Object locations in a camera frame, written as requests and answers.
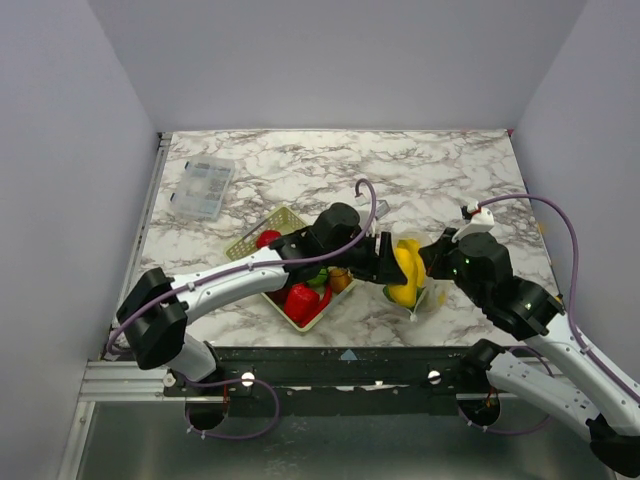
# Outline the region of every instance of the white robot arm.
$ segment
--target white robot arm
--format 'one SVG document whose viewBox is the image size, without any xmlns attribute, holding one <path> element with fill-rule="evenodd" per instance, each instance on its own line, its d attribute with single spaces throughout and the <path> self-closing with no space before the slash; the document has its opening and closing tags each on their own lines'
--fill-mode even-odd
<svg viewBox="0 0 640 480">
<path fill-rule="evenodd" d="M 591 346 L 591 355 L 581 348 L 555 297 L 513 275 L 508 250 L 488 233 L 493 226 L 489 210 L 475 204 L 463 208 L 463 215 L 469 220 L 465 227 L 448 228 L 437 242 L 420 249 L 427 275 L 453 280 L 495 326 L 547 357 L 575 387 L 487 341 L 469 349 L 480 351 L 481 361 L 474 365 L 478 374 L 565 423 L 615 471 L 640 475 L 640 405 L 626 391 L 640 394 L 638 384 L 596 347 Z M 110 344 L 124 331 L 140 368 L 167 365 L 191 382 L 211 379 L 217 369 L 213 348 L 185 331 L 208 312 L 256 293 L 304 282 L 322 266 L 350 268 L 356 278 L 369 282 L 406 283 L 390 234 L 366 236 L 368 225 L 361 229 L 361 223 L 352 207 L 334 204 L 313 226 L 285 235 L 237 262 L 175 278 L 166 277 L 161 269 L 150 270 L 118 310 L 121 330 Z M 328 253 L 341 249 L 338 255 Z M 584 335 L 582 340 L 592 345 Z M 618 382 L 603 372 L 593 355 L 615 373 Z"/>
</svg>

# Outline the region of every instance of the woven plastic basket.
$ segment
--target woven plastic basket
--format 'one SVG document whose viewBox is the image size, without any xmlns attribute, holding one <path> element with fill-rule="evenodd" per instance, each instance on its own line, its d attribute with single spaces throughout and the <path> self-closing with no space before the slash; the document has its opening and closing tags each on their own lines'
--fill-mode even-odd
<svg viewBox="0 0 640 480">
<path fill-rule="evenodd" d="M 286 235 L 306 226 L 307 224 L 289 207 L 287 207 L 286 205 L 280 205 L 275 210 L 271 211 L 271 213 L 269 213 L 263 220 L 252 226 L 238 240 L 235 240 L 232 244 L 230 244 L 225 249 L 224 254 L 229 260 L 240 260 L 241 258 L 251 255 L 258 250 L 256 248 L 256 241 L 258 240 L 260 234 L 265 230 L 277 230 L 282 235 Z M 295 322 L 291 320 L 287 316 L 287 314 L 284 313 L 282 309 L 278 305 L 276 305 L 267 295 L 263 293 L 262 296 L 280 315 L 282 315 L 283 318 L 287 320 L 287 322 L 289 322 L 289 324 L 293 328 L 295 328 L 299 332 L 308 332 L 315 326 L 316 323 L 318 323 L 322 319 L 322 317 L 327 315 L 338 303 L 340 303 L 344 299 L 344 297 L 351 290 L 353 290 L 356 284 L 357 281 L 354 280 L 346 289 L 340 292 L 339 295 L 334 295 L 333 297 L 331 297 L 331 302 L 329 302 L 329 305 L 327 305 L 322 310 L 322 312 L 316 315 L 316 317 L 303 328 L 300 328 L 298 325 L 296 325 Z M 323 292 L 323 289 L 318 290 L 318 293 L 320 293 L 321 296 Z"/>
</svg>

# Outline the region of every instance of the marble table surface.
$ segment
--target marble table surface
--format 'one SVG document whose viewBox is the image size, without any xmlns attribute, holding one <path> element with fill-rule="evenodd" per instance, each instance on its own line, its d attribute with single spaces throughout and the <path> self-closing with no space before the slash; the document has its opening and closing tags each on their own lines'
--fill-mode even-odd
<svg viewBox="0 0 640 480">
<path fill-rule="evenodd" d="M 212 155 L 236 162 L 215 222 L 176 215 L 169 199 L 185 162 Z M 227 260 L 224 248 L 280 204 L 307 222 L 335 201 L 353 203 L 365 176 L 391 212 L 381 227 L 395 234 L 422 231 L 436 239 L 460 226 L 460 205 L 472 199 L 523 192 L 507 133 L 496 131 L 203 131 L 172 137 L 140 272 L 204 270 Z M 516 274 L 556 292 L 546 249 L 528 203 L 493 205 L 492 233 L 507 245 Z M 189 332 L 225 346 L 441 346 L 480 338 L 516 343 L 497 330 L 454 287 L 435 314 L 410 322 L 390 311 L 380 286 L 362 284 L 306 334 L 295 331 L 259 295 L 197 320 Z"/>
</svg>

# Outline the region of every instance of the yellow object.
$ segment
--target yellow object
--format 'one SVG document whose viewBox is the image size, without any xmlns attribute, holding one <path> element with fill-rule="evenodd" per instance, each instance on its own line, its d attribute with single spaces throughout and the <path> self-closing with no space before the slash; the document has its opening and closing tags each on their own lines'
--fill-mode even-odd
<svg viewBox="0 0 640 480">
<path fill-rule="evenodd" d="M 418 287 L 422 287 L 425 279 L 427 278 L 427 271 L 424 268 L 422 257 L 420 257 L 420 254 L 418 253 L 418 250 L 420 250 L 420 242 L 413 238 L 398 240 L 398 248 L 405 248 L 411 252 L 411 255 L 413 255 L 413 260 L 416 263 L 416 268 L 418 269 L 416 285 Z"/>
<path fill-rule="evenodd" d="M 406 248 L 395 248 L 393 253 L 400 269 L 407 277 L 407 283 L 406 285 L 389 285 L 389 296 L 398 305 L 413 308 L 418 296 L 418 265 L 413 253 Z"/>
</svg>

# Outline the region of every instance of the gray wall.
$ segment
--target gray wall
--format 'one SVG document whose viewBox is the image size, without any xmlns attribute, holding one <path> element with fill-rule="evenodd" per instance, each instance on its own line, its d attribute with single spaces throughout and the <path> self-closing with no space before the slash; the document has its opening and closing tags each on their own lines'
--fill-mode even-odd
<svg viewBox="0 0 640 480">
<path fill-rule="evenodd" d="M 57 472 L 157 136 L 84 0 L 0 15 L 0 476 Z"/>
<path fill-rule="evenodd" d="M 514 135 L 532 192 L 575 223 L 581 247 L 577 320 L 640 379 L 640 2 L 590 0 Z M 560 283 L 571 250 L 548 209 L 536 216 Z"/>
<path fill-rule="evenodd" d="M 515 126 L 584 0 L 89 0 L 160 130 Z"/>
</svg>

